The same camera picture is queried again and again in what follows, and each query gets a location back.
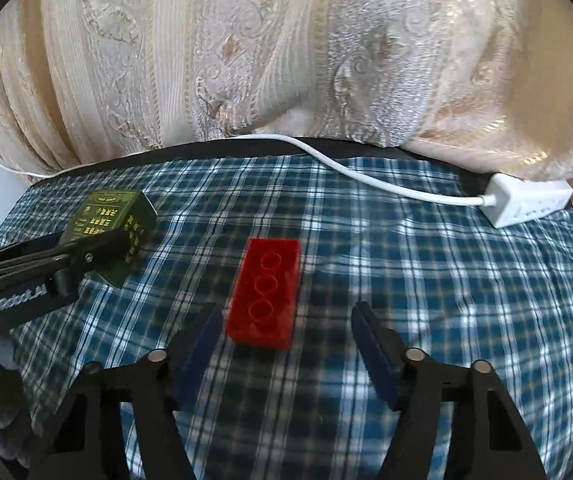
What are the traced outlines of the green gold printed box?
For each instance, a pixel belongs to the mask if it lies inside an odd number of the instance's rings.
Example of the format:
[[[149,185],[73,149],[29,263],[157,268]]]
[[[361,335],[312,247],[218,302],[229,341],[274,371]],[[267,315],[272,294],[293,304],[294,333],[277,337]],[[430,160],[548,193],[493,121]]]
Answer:
[[[92,191],[67,223],[60,244],[108,232],[124,235],[124,248],[100,248],[99,256],[93,257],[98,263],[96,274],[104,282],[122,287],[136,267],[138,252],[156,218],[153,204],[140,190]]]

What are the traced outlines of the red toy brick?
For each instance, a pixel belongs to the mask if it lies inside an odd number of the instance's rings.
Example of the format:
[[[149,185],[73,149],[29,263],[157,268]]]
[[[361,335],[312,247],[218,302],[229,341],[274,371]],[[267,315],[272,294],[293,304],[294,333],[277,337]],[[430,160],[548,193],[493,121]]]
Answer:
[[[236,280],[226,333],[237,344],[291,347],[300,283],[301,245],[286,238],[251,238]]]

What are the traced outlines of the cream patterned curtain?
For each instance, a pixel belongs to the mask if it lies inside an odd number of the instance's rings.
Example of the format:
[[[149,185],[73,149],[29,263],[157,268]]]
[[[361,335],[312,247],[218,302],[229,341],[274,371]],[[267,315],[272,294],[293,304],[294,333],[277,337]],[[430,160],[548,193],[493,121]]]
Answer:
[[[0,154],[49,172],[251,132],[573,178],[567,0],[11,0]]]

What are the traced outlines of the white power strip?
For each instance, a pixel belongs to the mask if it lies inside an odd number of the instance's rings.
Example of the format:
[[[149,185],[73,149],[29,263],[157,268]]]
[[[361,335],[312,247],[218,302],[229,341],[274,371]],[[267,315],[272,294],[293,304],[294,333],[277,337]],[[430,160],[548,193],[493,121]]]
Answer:
[[[573,195],[567,181],[533,182],[507,174],[494,174],[487,183],[485,195],[495,203],[481,211],[496,229],[538,220],[564,209]]]

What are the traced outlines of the blue plaid tablecloth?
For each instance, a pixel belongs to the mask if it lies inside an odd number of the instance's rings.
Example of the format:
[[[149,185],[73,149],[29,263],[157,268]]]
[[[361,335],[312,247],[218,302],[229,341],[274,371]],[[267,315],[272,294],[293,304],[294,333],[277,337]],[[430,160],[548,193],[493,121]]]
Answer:
[[[198,478],[375,475],[397,417],[349,327],[366,301],[439,362],[491,362],[547,476],[573,479],[573,209],[497,230],[475,208],[387,195],[307,156],[174,160],[34,185],[2,222],[0,247],[62,230],[100,188],[142,191],[156,226],[123,287],[85,281],[77,304],[14,330],[35,424],[85,363],[134,362],[202,304],[228,307],[250,238],[293,238],[291,348],[221,338],[177,416]]]

